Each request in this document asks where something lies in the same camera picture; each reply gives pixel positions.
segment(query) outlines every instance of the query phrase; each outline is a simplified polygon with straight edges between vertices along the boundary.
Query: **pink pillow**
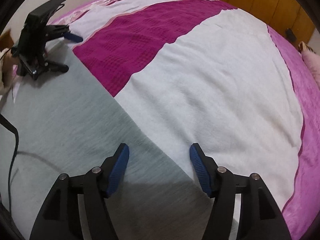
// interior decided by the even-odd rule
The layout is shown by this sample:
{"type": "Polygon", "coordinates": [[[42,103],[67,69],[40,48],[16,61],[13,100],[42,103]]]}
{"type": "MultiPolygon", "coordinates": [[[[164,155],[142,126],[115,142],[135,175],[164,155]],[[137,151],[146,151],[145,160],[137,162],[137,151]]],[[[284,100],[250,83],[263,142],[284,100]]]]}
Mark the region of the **pink pillow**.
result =
{"type": "Polygon", "coordinates": [[[320,56],[314,52],[306,49],[301,52],[302,59],[308,69],[310,70],[313,78],[315,79],[318,87],[320,88],[320,56]]]}

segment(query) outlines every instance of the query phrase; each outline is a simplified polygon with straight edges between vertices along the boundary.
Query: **white blanket section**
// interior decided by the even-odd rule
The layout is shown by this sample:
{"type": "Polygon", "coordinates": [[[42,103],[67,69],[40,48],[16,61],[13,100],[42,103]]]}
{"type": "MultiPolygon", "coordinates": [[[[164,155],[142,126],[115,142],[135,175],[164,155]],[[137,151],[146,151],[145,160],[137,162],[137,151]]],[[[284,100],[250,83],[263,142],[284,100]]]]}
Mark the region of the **white blanket section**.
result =
{"type": "Polygon", "coordinates": [[[192,179],[197,142],[234,174],[260,174],[280,209],[292,196],[302,112],[267,26],[245,11],[222,11],[165,44],[115,98],[192,179]]]}

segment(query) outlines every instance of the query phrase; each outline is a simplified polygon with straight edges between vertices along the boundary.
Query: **wooden cabinet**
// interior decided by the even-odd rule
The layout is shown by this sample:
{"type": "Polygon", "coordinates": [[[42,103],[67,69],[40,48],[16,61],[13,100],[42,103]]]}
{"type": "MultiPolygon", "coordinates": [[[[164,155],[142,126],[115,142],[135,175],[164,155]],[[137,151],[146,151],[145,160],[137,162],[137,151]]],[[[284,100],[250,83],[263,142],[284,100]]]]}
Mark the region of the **wooden cabinet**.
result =
{"type": "Polygon", "coordinates": [[[297,40],[292,43],[296,48],[300,41],[308,43],[314,24],[296,0],[223,0],[249,12],[270,25],[283,37],[285,31],[292,29],[297,40]]]}

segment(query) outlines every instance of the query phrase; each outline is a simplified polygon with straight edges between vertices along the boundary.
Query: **bed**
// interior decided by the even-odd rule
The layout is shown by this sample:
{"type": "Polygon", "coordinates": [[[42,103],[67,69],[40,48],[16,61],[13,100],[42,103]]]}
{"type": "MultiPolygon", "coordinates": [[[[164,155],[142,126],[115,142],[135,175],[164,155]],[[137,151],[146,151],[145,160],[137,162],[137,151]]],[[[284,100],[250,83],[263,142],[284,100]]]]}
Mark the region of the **bed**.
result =
{"type": "MultiPolygon", "coordinates": [[[[320,91],[289,42],[219,0],[97,0],[52,23],[84,38],[48,44],[69,72],[19,79],[1,100],[20,134],[12,217],[25,238],[60,173],[83,174],[122,142],[129,163],[108,202],[120,239],[201,239],[212,202],[195,142],[234,174],[260,174],[292,239],[303,236],[320,210],[320,91]]],[[[14,137],[0,137],[7,206],[14,137]]]]}

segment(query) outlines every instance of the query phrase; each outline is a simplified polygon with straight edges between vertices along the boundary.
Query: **power cord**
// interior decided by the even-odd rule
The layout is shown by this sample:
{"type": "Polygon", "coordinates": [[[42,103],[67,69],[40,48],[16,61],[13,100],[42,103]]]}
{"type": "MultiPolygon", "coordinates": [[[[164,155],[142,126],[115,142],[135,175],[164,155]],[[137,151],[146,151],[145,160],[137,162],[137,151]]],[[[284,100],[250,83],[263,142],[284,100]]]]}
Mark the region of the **power cord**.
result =
{"type": "Polygon", "coordinates": [[[14,147],[14,152],[13,152],[13,156],[12,156],[12,159],[11,159],[10,168],[9,168],[9,175],[8,175],[9,213],[11,215],[11,187],[10,187],[10,180],[11,180],[11,173],[12,173],[13,163],[14,163],[14,160],[15,160],[15,158],[17,156],[17,152],[18,152],[19,134],[18,134],[18,130],[7,119],[5,119],[2,114],[0,114],[0,124],[3,125],[8,131],[12,132],[14,134],[15,138],[16,138],[16,145],[14,147]]]}
{"type": "Polygon", "coordinates": [[[8,49],[3,55],[2,57],[0,58],[0,61],[4,58],[4,56],[10,51],[11,49],[8,49]]]}
{"type": "Polygon", "coordinates": [[[56,13],[57,11],[59,11],[60,9],[62,9],[62,7],[64,7],[64,6],[65,6],[64,3],[62,3],[61,5],[59,5],[58,9],[56,9],[56,11],[55,11],[54,13],[56,13]]]}

